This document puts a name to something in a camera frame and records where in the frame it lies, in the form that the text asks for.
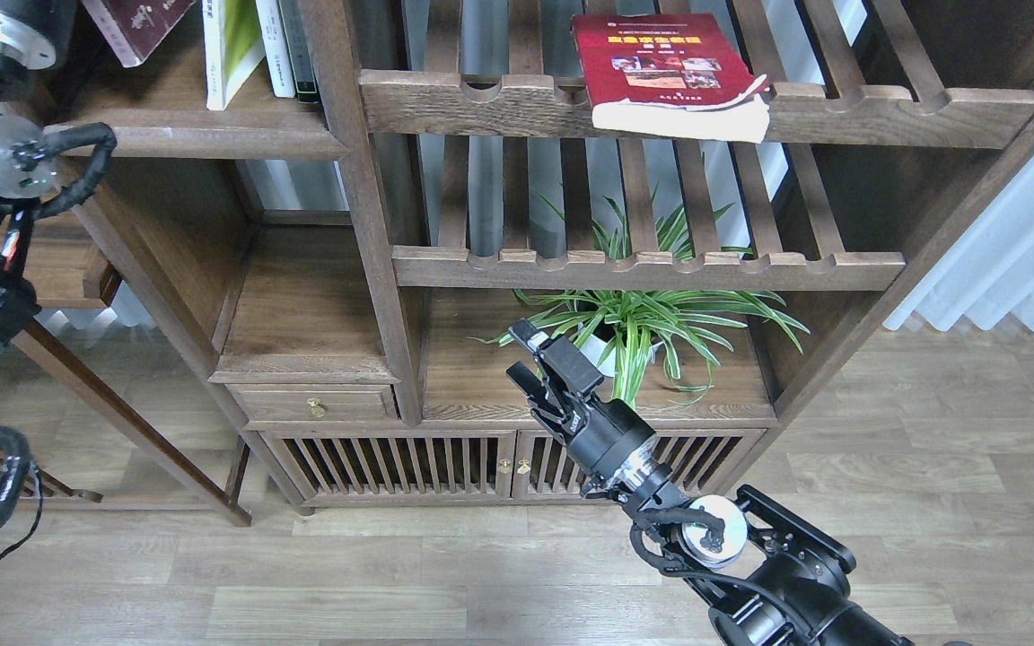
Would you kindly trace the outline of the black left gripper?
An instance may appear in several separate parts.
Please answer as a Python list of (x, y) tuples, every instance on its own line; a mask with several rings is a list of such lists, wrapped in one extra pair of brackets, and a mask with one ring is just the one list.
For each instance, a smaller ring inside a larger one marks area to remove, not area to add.
[(30, 70), (66, 61), (74, 1), (0, 1), (0, 54)]

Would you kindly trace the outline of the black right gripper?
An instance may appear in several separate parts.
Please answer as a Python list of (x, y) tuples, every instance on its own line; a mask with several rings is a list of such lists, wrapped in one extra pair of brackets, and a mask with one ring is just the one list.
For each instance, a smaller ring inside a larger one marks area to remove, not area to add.
[(660, 498), (655, 431), (624, 401), (596, 396), (603, 375), (591, 361), (569, 340), (551, 338), (528, 319), (518, 319), (508, 332), (533, 355), (542, 375), (515, 362), (506, 376), (524, 394), (535, 420), (587, 476), (583, 498)]

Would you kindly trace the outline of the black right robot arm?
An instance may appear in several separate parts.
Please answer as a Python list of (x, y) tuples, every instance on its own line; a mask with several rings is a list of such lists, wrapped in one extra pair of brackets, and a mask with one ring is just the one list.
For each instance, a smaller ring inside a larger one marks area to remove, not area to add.
[(526, 319), (510, 334), (535, 369), (515, 363), (508, 376), (587, 475), (583, 498), (619, 504), (636, 554), (705, 601), (723, 642), (906, 645), (850, 599), (848, 548), (749, 485), (734, 499), (689, 498), (653, 458), (653, 428), (624, 401), (598, 397), (602, 373), (569, 339)]

